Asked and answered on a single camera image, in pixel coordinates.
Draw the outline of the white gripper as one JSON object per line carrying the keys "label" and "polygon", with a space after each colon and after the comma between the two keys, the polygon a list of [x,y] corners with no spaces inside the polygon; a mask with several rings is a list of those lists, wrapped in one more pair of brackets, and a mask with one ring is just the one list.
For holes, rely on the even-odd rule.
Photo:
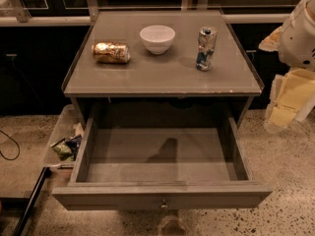
{"label": "white gripper", "polygon": [[[276,28],[258,45],[267,52],[279,51],[281,27]],[[275,134],[293,121],[302,122],[315,107],[315,71],[291,68],[284,76],[276,75],[265,113],[264,128]]]}

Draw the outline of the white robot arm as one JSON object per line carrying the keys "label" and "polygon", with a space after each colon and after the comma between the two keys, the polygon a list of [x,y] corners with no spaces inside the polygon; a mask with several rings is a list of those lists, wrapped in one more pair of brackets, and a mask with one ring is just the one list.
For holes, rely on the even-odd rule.
{"label": "white robot arm", "polygon": [[259,44],[277,51],[289,71],[275,75],[264,128],[275,134],[292,121],[303,121],[315,105],[315,0],[301,0],[283,25]]}

